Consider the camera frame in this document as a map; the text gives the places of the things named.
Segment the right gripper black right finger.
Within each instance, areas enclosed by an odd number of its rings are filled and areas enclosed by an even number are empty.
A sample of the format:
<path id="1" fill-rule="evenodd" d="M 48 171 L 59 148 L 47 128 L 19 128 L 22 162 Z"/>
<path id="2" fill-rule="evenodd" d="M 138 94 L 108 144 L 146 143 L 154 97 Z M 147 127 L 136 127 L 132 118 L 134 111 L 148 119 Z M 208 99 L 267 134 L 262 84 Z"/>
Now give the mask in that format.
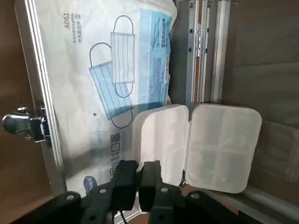
<path id="1" fill-rule="evenodd" d="M 182 195 L 164 183 L 160 161 L 145 162 L 139 172 L 139 203 L 149 224 L 237 224 L 238 216 L 202 191 Z"/>

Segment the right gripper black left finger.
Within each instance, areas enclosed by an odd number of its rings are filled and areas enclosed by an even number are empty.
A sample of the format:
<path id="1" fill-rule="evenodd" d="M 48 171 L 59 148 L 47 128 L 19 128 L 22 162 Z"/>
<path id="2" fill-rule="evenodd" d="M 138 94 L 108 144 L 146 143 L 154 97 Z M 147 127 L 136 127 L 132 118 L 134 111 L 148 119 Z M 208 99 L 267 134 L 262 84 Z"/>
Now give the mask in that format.
<path id="1" fill-rule="evenodd" d="M 45 224 L 106 224 L 111 215 L 114 223 L 120 214 L 126 224 L 125 211 L 132 210 L 137 189 L 136 161 L 121 160 L 112 180 L 93 187 L 89 194 L 67 191 L 50 201 L 50 214 Z"/>

